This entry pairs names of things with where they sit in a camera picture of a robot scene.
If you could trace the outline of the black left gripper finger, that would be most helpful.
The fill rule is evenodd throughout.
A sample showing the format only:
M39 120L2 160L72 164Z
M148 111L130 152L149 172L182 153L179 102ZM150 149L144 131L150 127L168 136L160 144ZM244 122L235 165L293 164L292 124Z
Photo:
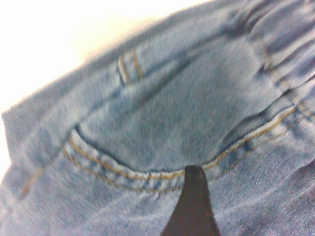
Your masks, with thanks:
M163 236L219 236L207 179L199 166L185 167L182 192Z

